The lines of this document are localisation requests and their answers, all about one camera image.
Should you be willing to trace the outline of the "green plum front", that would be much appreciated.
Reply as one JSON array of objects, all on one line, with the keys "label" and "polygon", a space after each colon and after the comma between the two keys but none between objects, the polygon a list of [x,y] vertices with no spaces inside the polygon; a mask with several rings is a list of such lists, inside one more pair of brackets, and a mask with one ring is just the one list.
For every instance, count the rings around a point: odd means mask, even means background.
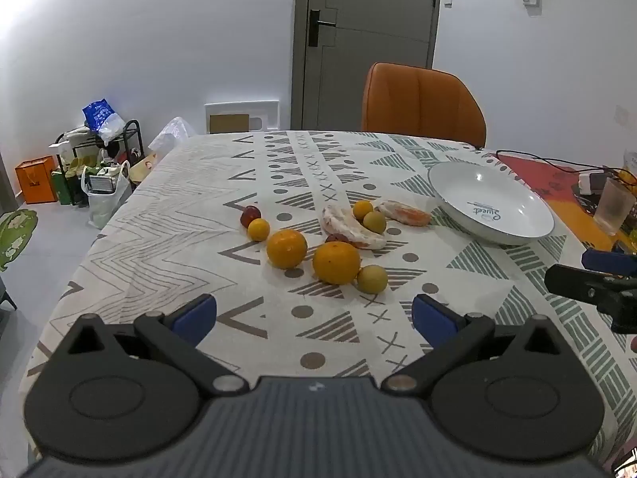
[{"label": "green plum front", "polygon": [[388,273],[380,265],[366,265],[356,277],[358,290],[367,295],[379,295],[388,286]]}]

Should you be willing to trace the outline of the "green plum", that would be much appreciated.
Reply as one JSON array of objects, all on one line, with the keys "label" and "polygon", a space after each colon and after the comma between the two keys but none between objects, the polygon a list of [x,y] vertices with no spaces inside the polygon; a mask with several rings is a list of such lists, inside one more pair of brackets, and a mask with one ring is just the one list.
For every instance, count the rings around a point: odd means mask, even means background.
[{"label": "green plum", "polygon": [[373,233],[383,234],[387,228],[387,219],[385,219],[383,213],[373,210],[363,218],[363,226]]},{"label": "green plum", "polygon": [[380,265],[366,265],[356,277],[358,290],[367,295],[379,295],[388,286],[388,273]]}]

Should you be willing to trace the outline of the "large orange front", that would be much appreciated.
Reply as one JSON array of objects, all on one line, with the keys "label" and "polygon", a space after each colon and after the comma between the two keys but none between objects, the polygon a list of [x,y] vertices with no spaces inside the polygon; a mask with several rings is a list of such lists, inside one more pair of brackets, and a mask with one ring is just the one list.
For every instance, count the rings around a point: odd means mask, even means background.
[{"label": "large orange front", "polygon": [[361,256],[349,243],[329,242],[320,245],[313,255],[315,276],[331,285],[347,285],[355,280],[361,269]]}]

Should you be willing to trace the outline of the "large orange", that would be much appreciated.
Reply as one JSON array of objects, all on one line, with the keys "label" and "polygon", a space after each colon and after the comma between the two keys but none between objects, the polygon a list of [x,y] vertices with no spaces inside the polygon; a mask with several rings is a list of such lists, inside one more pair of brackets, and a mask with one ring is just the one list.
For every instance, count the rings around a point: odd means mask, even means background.
[{"label": "large orange", "polygon": [[282,270],[296,268],[308,251],[305,237],[296,230],[279,230],[267,242],[267,256],[272,265]]},{"label": "large orange", "polygon": [[329,242],[320,245],[313,255],[315,276],[331,285],[347,285],[355,280],[361,269],[361,256],[349,243]]}]

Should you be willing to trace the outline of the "small mandarin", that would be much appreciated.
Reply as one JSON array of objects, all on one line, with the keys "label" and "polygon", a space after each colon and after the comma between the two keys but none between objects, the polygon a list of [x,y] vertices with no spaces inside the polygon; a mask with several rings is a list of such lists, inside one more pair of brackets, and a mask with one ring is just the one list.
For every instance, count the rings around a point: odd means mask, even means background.
[{"label": "small mandarin", "polygon": [[362,222],[365,216],[373,211],[373,204],[369,201],[358,201],[352,206],[352,214],[357,221]]},{"label": "small mandarin", "polygon": [[249,222],[247,235],[253,242],[263,242],[270,235],[269,222],[264,218],[257,218]]}]

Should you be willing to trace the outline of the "pomelo slice small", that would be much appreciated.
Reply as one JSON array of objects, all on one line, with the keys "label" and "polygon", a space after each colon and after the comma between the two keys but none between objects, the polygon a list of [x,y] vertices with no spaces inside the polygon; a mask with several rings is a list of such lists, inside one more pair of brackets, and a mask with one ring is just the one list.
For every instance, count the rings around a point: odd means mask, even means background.
[{"label": "pomelo slice small", "polygon": [[426,227],[432,219],[424,210],[391,200],[377,201],[375,208],[384,217],[412,227]]}]

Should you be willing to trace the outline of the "red plum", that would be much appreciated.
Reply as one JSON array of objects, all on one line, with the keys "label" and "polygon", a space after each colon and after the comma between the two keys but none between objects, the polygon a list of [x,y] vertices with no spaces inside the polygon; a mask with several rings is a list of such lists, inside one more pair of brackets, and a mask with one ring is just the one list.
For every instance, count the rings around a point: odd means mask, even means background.
[{"label": "red plum", "polygon": [[249,205],[244,208],[241,214],[240,222],[244,228],[248,228],[249,225],[256,219],[261,218],[261,211],[254,205]]}]

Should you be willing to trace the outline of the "red plum hidden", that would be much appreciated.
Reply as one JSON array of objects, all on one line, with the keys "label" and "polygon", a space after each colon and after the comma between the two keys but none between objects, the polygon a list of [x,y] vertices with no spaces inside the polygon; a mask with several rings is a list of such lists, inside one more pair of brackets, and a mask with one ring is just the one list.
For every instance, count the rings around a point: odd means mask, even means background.
[{"label": "red plum hidden", "polygon": [[327,236],[327,239],[325,239],[326,243],[329,242],[343,242],[343,243],[349,243],[349,239],[347,238],[347,236],[340,234],[340,233],[332,233],[329,234]]}]

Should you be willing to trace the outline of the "pomelo slice large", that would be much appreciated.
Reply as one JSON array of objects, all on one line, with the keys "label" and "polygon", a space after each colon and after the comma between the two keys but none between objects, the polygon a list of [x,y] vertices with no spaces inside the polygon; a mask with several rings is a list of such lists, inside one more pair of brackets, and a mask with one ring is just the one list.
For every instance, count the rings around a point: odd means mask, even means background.
[{"label": "pomelo slice large", "polygon": [[385,238],[381,234],[364,228],[355,219],[351,210],[340,206],[326,205],[320,223],[328,234],[342,235],[359,249],[377,251],[385,246]]}]

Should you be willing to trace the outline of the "white ceramic plate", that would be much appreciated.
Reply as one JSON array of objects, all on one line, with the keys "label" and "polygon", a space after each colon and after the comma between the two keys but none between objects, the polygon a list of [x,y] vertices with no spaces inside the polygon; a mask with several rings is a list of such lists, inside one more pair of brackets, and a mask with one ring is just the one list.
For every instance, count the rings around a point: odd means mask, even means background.
[{"label": "white ceramic plate", "polygon": [[540,196],[495,168],[440,163],[429,170],[428,178],[442,210],[491,244],[526,245],[555,228],[552,210]]}]

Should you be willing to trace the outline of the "green leaf floor mat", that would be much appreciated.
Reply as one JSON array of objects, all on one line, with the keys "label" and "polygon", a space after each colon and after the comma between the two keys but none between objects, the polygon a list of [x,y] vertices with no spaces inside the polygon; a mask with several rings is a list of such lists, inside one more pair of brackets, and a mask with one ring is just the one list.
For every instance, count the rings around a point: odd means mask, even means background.
[{"label": "green leaf floor mat", "polygon": [[4,272],[26,248],[38,225],[34,210],[15,210],[1,219],[0,271]]}]

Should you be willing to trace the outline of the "black metal rack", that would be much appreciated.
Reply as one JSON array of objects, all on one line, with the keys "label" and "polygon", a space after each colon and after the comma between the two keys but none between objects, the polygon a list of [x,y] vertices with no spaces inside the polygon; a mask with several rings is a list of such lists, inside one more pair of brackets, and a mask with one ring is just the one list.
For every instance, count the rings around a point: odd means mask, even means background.
[{"label": "black metal rack", "polygon": [[80,188],[80,176],[84,166],[121,164],[129,161],[134,165],[145,155],[141,125],[137,120],[125,123],[123,132],[108,145],[86,126],[59,134],[49,146],[57,167],[66,177],[72,192],[73,204],[88,205],[88,198]]}]

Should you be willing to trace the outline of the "clear plastic bag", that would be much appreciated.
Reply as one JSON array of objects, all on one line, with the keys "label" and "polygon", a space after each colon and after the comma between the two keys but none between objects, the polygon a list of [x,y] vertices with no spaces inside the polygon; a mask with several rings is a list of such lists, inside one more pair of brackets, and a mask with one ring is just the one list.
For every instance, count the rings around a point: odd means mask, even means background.
[{"label": "clear plastic bag", "polygon": [[148,148],[151,153],[156,154],[156,157],[161,160],[167,153],[193,136],[197,136],[197,131],[191,124],[182,117],[174,117],[153,138]]}]

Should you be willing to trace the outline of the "blue white plastic bag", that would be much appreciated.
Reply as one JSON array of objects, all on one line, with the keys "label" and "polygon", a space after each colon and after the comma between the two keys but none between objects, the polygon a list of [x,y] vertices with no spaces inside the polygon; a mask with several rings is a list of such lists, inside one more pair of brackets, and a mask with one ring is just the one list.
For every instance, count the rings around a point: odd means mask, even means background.
[{"label": "blue white plastic bag", "polygon": [[106,99],[96,100],[82,109],[85,125],[108,145],[125,128],[123,119],[111,108]]}]

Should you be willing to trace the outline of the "grey door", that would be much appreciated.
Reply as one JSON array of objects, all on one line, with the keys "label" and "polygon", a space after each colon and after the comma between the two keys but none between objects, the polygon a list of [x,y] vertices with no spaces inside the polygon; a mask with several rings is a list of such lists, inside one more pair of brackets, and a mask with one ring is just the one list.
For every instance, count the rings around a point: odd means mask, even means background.
[{"label": "grey door", "polygon": [[[323,21],[308,47],[309,11]],[[291,126],[357,131],[369,68],[433,64],[438,0],[295,0]]]}]

